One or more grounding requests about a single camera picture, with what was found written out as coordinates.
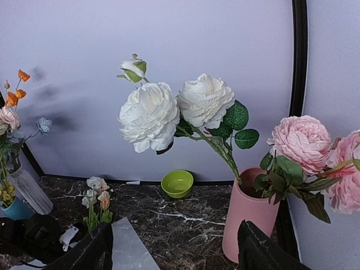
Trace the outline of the pink rose stem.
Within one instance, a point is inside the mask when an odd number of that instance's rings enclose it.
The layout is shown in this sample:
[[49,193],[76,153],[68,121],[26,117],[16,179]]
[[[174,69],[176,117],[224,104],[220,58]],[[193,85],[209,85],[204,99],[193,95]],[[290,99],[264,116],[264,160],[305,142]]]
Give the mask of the pink rose stem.
[[254,188],[277,204],[287,195],[301,199],[311,215],[330,223],[325,210],[359,211],[359,131],[332,141],[326,127],[309,115],[283,118],[267,140],[270,151],[260,162],[263,173]]

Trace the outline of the white paper bouquet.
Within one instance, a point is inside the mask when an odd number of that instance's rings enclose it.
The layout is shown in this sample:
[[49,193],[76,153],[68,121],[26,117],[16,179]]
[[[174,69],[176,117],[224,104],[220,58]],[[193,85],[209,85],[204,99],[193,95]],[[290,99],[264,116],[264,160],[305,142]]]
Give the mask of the white paper bouquet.
[[84,192],[82,205],[88,210],[87,216],[83,218],[88,232],[93,231],[100,223],[111,223],[113,212],[110,210],[111,195],[114,190],[103,178],[90,177],[86,184],[88,189]]

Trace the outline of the white translucent wrapping paper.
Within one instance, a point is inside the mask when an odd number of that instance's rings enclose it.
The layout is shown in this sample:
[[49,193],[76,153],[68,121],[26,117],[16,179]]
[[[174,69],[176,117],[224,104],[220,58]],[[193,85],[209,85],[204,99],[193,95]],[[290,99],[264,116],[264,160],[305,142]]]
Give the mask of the white translucent wrapping paper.
[[128,218],[124,217],[111,226],[113,232],[112,269],[160,269]]

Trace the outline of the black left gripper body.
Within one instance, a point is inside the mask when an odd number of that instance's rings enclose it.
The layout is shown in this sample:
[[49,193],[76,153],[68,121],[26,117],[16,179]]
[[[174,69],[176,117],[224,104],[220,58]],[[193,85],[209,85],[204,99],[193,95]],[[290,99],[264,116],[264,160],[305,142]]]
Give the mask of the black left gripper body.
[[65,231],[50,215],[33,214],[29,219],[1,218],[1,254],[30,256],[52,263],[65,255],[60,237]]

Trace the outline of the white rose stem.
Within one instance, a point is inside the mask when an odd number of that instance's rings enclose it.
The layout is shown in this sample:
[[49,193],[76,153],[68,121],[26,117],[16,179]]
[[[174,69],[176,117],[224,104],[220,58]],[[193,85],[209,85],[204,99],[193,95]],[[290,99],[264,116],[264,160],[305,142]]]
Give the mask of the white rose stem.
[[167,83],[151,83],[146,78],[147,63],[136,54],[122,61],[120,69],[119,78],[138,85],[118,116],[121,135],[136,153],[152,149],[161,155],[179,137],[204,141],[227,163],[237,183],[243,183],[233,147],[252,148],[259,132],[246,127],[249,112],[226,82],[202,73],[184,82],[174,96]]

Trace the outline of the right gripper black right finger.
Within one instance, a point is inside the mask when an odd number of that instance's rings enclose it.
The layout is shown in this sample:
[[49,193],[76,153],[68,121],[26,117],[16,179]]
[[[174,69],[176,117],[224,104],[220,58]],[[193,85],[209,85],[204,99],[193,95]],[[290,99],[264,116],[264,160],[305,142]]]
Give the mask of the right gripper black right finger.
[[243,220],[238,234],[238,264],[248,270],[305,270],[307,266],[285,253],[253,222]]

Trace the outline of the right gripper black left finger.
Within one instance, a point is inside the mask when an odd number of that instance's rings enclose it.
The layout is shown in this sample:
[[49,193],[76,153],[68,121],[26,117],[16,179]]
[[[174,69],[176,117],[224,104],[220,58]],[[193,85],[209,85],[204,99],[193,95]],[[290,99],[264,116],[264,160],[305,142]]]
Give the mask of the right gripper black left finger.
[[100,223],[67,254],[46,266],[47,269],[112,269],[113,229]]

